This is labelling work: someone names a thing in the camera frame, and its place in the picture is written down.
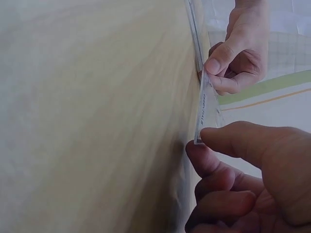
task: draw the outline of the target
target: grid paper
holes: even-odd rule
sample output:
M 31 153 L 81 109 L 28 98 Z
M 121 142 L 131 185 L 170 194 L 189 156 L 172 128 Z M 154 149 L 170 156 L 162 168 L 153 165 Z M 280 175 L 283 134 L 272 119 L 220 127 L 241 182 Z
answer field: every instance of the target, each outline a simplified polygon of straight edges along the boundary
M 208 32 L 211 47 L 225 40 L 226 32 Z M 270 33 L 268 73 L 264 80 L 311 69 L 311 37 Z

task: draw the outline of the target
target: transparent ruler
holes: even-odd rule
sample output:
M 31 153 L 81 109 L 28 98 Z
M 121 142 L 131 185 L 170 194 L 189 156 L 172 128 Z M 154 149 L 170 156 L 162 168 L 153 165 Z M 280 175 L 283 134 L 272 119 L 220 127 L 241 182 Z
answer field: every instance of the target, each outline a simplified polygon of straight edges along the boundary
M 224 120 L 217 100 L 217 93 L 211 84 L 208 74 L 204 69 L 203 51 L 200 37 L 197 31 L 194 5 L 197 0 L 186 0 L 188 17 L 197 59 L 197 70 L 202 71 L 199 107 L 197 113 L 194 143 L 202 144 L 200 131 L 206 127 L 221 127 Z

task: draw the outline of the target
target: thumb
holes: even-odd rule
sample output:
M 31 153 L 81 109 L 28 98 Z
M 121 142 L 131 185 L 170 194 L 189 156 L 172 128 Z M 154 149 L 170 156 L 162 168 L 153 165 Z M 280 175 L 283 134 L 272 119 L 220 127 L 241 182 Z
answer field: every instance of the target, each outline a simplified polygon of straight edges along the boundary
M 234 60 L 234 58 L 243 50 L 245 50 L 244 39 L 241 35 L 233 33 L 222 44 L 217 44 L 217 48 L 212 52 L 205 63 L 205 69 L 217 75 Z
M 213 151 L 242 158 L 261 168 L 265 150 L 279 137 L 274 129 L 249 122 L 234 122 L 220 129 L 202 129 L 201 139 Z

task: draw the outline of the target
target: orange line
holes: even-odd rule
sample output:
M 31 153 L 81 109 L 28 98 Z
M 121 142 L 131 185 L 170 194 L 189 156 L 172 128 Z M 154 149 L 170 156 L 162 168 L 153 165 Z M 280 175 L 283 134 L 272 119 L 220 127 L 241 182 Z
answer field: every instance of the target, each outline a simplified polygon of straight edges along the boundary
M 252 107 L 252 106 L 258 105 L 258 104 L 267 103 L 267 102 L 271 102 L 271 101 L 274 101 L 274 100 L 279 100 L 279 99 L 282 99 L 282 98 L 285 98 L 285 97 L 289 97 L 289 96 L 294 96 L 294 95 L 297 95 L 297 94 L 300 94 L 300 93 L 304 93 L 304 92 L 307 92 L 307 91 L 311 91 L 311 88 L 308 88 L 308 89 L 305 89 L 305 90 L 301 90 L 301 91 L 296 91 L 296 92 L 293 92 L 293 93 L 290 93 L 290 94 L 286 94 L 286 95 L 283 95 L 283 96 L 278 96 L 278 97 L 275 97 L 275 98 L 272 98 L 272 99 L 268 99 L 268 100 L 264 100 L 264 101 L 260 101 L 260 102 L 256 102 L 256 103 L 252 103 L 252 104 L 248 104 L 248 105 L 237 107 L 237 108 L 223 109 L 222 111 L 241 109 L 241 108 L 248 108 L 248 107 Z

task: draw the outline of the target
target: hand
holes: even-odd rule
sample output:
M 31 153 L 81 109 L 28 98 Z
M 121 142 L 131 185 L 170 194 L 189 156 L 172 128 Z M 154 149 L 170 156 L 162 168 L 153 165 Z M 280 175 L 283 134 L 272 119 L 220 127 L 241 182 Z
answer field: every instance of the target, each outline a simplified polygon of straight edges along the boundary
M 311 232 L 311 134 L 236 122 L 203 129 L 201 137 L 210 149 L 193 142 L 186 146 L 202 177 L 186 232 Z M 220 162 L 211 149 L 250 162 L 263 179 Z
M 205 63 L 220 95 L 238 93 L 264 78 L 269 31 L 267 0 L 236 0 L 225 42 L 210 49 Z

